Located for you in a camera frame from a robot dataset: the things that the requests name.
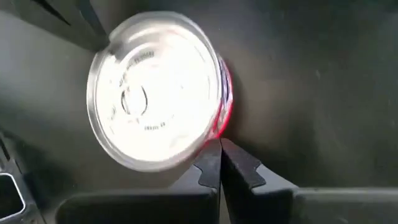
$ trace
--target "black plastic panel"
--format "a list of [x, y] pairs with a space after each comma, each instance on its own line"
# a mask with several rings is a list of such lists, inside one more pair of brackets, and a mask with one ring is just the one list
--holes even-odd
[[0, 220], [17, 215], [24, 209], [24, 202], [12, 176], [0, 173]]
[[57, 223], [215, 223], [208, 193], [81, 197], [61, 206]]
[[297, 187], [230, 140], [222, 139], [221, 144], [221, 180], [231, 223], [288, 224]]
[[200, 153], [194, 163], [194, 165], [202, 171], [198, 183], [206, 187], [219, 189], [221, 179], [218, 170], [221, 171], [222, 152], [220, 140], [217, 139], [207, 142], [202, 150], [207, 150], [208, 152]]
[[295, 193], [292, 224], [393, 224], [398, 190], [302, 189]]

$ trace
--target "black plastic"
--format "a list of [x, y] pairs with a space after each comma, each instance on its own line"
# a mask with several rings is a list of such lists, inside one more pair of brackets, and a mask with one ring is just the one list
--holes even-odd
[[17, 214], [23, 209], [24, 202], [12, 176], [0, 174], [0, 220]]
[[0, 11], [11, 13], [85, 49], [98, 51], [108, 42], [89, 0], [2, 0]]
[[[96, 45], [96, 41], [87, 40], [83, 34], [92, 29], [80, 26], [75, 30], [49, 16], [38, 4], [28, 4], [30, 0], [3, 0], [0, 5], [4, 2], [10, 3], [7, 9], [15, 8], [14, 15], [31, 24], [89, 49]], [[73, 5], [77, 1], [48, 2], [73, 27], [83, 20]], [[109, 0], [101, 1], [105, 2], [102, 7], [95, 7], [100, 1], [91, 2], [98, 15], [113, 20], [99, 16], [103, 24], [107, 23], [108, 33], [139, 11], [177, 11], [197, 22], [234, 73], [236, 104], [228, 136], [246, 143], [247, 151], [255, 153], [267, 167], [286, 179], [304, 186], [398, 185], [397, 1], [342, 4], [221, 0], [193, 4], [186, 0], [140, 0], [117, 1], [117, 4]], [[5, 50], [0, 60], [0, 125], [39, 148], [19, 150], [24, 159], [20, 165], [28, 165], [29, 187], [35, 189], [42, 208], [50, 211], [46, 220], [53, 222], [53, 206], [69, 198], [70, 192], [160, 182], [159, 176], [148, 177], [122, 169], [103, 152], [92, 134], [85, 105], [92, 55], [36, 27], [8, 19], [4, 14], [0, 16], [2, 30], [7, 30], [2, 33], [0, 44], [2, 49], [12, 49]], [[11, 156], [7, 165], [0, 166], [8, 169], [13, 163]], [[239, 177], [233, 172], [245, 163], [237, 164], [237, 169], [227, 173]], [[258, 162], [252, 167], [257, 173], [261, 169], [266, 175], [273, 174], [257, 165]], [[285, 220], [281, 222], [292, 219], [299, 223], [320, 220], [352, 223], [369, 215], [387, 217], [381, 222], [395, 219], [389, 212], [384, 213], [388, 211], [384, 209], [385, 203], [389, 209], [395, 204], [394, 194], [385, 198], [386, 190], [352, 190], [358, 198], [375, 196], [364, 202], [348, 200], [346, 196], [351, 190], [346, 189], [337, 189], [332, 195], [324, 189], [290, 190], [289, 187], [275, 192], [278, 181], [256, 172], [250, 171], [254, 177], [243, 173], [241, 180], [231, 176], [225, 183], [229, 181], [243, 189], [232, 191], [235, 187], [229, 187], [233, 193], [229, 193], [230, 198], [242, 198], [234, 199], [241, 202], [241, 211], [259, 205], [257, 210], [248, 211], [256, 212], [259, 222], [263, 222], [262, 218], [278, 218], [273, 213], [271, 196], [275, 203], [281, 203], [280, 214], [290, 211], [291, 217], [283, 216]], [[247, 179], [259, 185], [252, 185]], [[341, 201], [334, 206], [335, 198]], [[377, 202], [379, 198], [386, 201]], [[268, 201], [268, 207], [262, 201]], [[287, 201], [292, 204], [284, 207]], [[247, 206], [243, 202], [255, 203]], [[368, 205], [373, 212], [360, 210], [363, 213], [352, 219], [347, 219], [349, 215], [340, 218], [348, 211], [340, 208], [353, 206], [355, 212], [356, 208]]]
[[220, 168], [221, 144], [212, 140], [170, 187], [75, 195], [57, 223], [218, 223]]
[[12, 140], [0, 133], [0, 224], [44, 224], [12, 151]]
[[221, 178], [231, 223], [363, 224], [398, 220], [398, 190], [298, 188], [258, 165], [257, 159], [231, 141], [222, 139], [221, 143]]

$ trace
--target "dark gray surface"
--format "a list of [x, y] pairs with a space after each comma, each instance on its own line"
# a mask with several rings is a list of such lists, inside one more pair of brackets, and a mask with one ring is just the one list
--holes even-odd
[[398, 185], [397, 1], [91, 2], [106, 32], [141, 11], [197, 22], [233, 72], [226, 137], [286, 179]]
[[[64, 1], [63, 5], [61, 6], [55, 4], [57, 1], [37, 1], [51, 2], [52, 4], [49, 4], [49, 7], [52, 7], [53, 10], [57, 9], [54, 8], [55, 5], [62, 7], [63, 11], [71, 11], [71, 4], [68, 4], [66, 1]], [[72, 7], [72, 9], [73, 10], [70, 12], [70, 14], [77, 14], [78, 17], [74, 21], [66, 21], [63, 17], [63, 20], [55, 17], [50, 12], [46, 11], [43, 6], [37, 4], [34, 0], [2, 0], [0, 2], [0, 11], [13, 14], [14, 16], [19, 17], [30, 24], [45, 29], [65, 40], [83, 46], [86, 49], [98, 50], [102, 48], [100, 46], [104, 46], [104, 42], [106, 41], [106, 37], [103, 32], [103, 35], [100, 35], [100, 32], [98, 35], [95, 34], [94, 30], [90, 28], [88, 23], [83, 22], [85, 20], [81, 15], [79, 15], [77, 8]]]
[[[233, 72], [226, 136], [299, 186], [398, 185], [396, 1], [140, 0], [93, 2], [106, 32], [139, 11], [171, 10], [203, 28]], [[69, 192], [153, 186], [100, 148], [85, 108], [93, 54], [0, 18], [0, 127], [19, 150], [39, 206]]]
[[0, 223], [44, 224], [18, 163], [9, 152], [10, 147], [9, 139], [0, 133], [0, 179], [8, 179], [8, 186], [7, 182], [0, 183]]
[[224, 187], [221, 185], [220, 195], [220, 224], [231, 224], [229, 219], [228, 207], [225, 201]]
[[397, 220], [396, 190], [298, 189], [291, 224], [392, 224]]

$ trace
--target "soda can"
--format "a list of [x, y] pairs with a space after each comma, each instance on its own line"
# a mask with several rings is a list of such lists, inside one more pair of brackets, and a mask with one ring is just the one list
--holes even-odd
[[109, 40], [91, 64], [86, 102], [114, 160], [165, 170], [220, 136], [232, 109], [231, 75], [198, 25], [174, 12], [145, 12]]

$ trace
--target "can lid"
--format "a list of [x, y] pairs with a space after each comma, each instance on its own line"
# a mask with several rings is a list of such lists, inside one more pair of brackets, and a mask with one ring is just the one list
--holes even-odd
[[210, 41], [173, 12], [133, 16], [109, 39], [87, 84], [99, 143], [135, 170], [176, 166], [207, 140], [220, 107], [219, 62]]

